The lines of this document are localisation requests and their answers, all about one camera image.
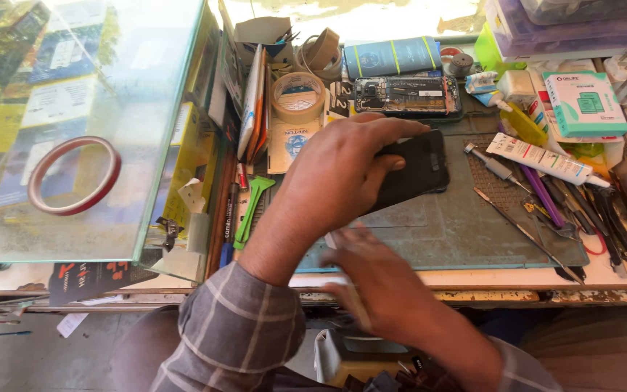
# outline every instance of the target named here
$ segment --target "red tape roll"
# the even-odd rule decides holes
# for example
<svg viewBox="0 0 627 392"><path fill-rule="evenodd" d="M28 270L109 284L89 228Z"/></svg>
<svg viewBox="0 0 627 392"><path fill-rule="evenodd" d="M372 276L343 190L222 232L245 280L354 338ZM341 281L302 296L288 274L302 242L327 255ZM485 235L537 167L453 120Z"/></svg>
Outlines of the red tape roll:
<svg viewBox="0 0 627 392"><path fill-rule="evenodd" d="M40 194L40 185L42 184L42 179L45 178L45 173L48 172L50 166L61 156L76 147L86 146L88 144L100 144L105 147L110 154L110 166L100 185L89 196L86 196L84 199L74 204L66 207L48 206L42 200L42 195ZM69 216L80 213L90 209L110 192L120 176L121 165L122 160L120 159L120 154L106 139L99 138L98 136L82 136L80 138L69 139L53 148L47 155L42 157L38 165L36 165L36 168L33 169L28 181L28 200L36 209L52 215Z"/></svg>

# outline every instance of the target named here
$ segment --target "adhesive tube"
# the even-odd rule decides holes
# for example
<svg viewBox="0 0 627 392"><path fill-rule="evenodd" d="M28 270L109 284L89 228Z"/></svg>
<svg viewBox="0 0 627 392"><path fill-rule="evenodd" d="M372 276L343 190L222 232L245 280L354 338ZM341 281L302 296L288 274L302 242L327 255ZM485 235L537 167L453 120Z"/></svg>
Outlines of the adhesive tube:
<svg viewBox="0 0 627 392"><path fill-rule="evenodd" d="M471 94L475 96L478 101L487 107L497 106L504 111L513 111L512 107L504 102L504 94L500 91L493 91L491 93L483 93L483 94Z"/></svg>
<svg viewBox="0 0 627 392"><path fill-rule="evenodd" d="M466 91L468 94L489 93L497 90L495 78L499 76L496 70L476 73L466 76Z"/></svg>
<svg viewBox="0 0 627 392"><path fill-rule="evenodd" d="M498 133L486 151L575 185L591 183L604 188L611 186L608 182L595 176L591 166L581 163L579 160L544 150L533 144L524 143L504 133Z"/></svg>

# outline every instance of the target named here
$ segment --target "green pry tool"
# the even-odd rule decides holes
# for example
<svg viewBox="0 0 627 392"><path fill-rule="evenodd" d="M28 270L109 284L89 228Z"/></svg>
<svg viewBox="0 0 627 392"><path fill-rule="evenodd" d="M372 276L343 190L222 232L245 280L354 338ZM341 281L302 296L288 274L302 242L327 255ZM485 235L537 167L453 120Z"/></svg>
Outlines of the green pry tool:
<svg viewBox="0 0 627 392"><path fill-rule="evenodd" d="M258 200L261 198L263 191L273 186L275 181L266 179L261 176L248 175L248 180L251 185L251 199L248 202L248 208L246 209L246 215L243 217L241 225L236 230L236 236L234 237L233 247L235 249L243 249L248 241L248 236L251 234L251 224L253 223L253 212L256 210Z"/></svg>

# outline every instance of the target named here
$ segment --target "disassembled phone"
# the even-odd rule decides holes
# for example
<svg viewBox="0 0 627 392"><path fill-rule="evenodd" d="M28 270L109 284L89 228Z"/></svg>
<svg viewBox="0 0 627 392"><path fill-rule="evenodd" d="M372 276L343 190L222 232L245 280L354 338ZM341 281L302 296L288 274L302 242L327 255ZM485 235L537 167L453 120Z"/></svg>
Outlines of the disassembled phone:
<svg viewBox="0 0 627 392"><path fill-rule="evenodd" d="M396 114L450 115L461 112L456 77L359 77L355 110Z"/></svg>

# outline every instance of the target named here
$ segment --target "green plastic container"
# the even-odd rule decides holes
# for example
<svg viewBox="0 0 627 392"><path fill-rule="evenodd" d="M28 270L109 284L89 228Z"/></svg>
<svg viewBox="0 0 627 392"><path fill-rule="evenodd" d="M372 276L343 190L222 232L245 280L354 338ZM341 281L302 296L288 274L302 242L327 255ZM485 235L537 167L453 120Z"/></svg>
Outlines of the green plastic container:
<svg viewBox="0 0 627 392"><path fill-rule="evenodd" d="M488 22L483 25L475 44L476 56L483 70L496 70L499 76L495 80L499 80L506 70L522 70L527 67L526 63L504 63L500 56L500 49L497 48L495 38L492 37L492 31Z"/></svg>

